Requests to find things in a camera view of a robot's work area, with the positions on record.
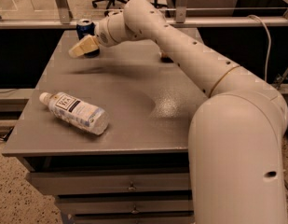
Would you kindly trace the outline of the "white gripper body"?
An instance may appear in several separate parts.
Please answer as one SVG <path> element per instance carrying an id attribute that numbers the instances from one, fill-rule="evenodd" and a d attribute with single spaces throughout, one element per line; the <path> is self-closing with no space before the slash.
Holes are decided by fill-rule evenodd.
<path id="1" fill-rule="evenodd" d="M 112 47 L 118 44 L 116 40 L 118 28 L 118 19 L 115 17 L 106 17 L 96 24 L 94 33 L 100 44 L 105 47 Z"/>

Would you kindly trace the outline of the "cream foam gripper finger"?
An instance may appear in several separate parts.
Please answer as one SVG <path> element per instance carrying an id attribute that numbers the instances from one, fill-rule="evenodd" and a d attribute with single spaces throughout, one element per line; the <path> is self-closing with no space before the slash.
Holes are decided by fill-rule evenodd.
<path id="1" fill-rule="evenodd" d="M 71 57 L 77 58 L 85 54 L 91 53 L 99 49 L 99 42 L 95 35 L 85 35 L 75 45 L 73 45 L 68 53 Z"/>

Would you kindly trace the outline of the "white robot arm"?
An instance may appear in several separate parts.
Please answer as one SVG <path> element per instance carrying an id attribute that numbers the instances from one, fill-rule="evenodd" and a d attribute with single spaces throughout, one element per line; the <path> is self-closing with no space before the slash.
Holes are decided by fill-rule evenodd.
<path id="1" fill-rule="evenodd" d="M 130 0 L 69 53 L 137 39 L 155 42 L 207 97 L 188 134 L 195 224 L 288 224 L 281 154 L 288 106 L 280 92 L 169 25 L 146 0 Z"/>

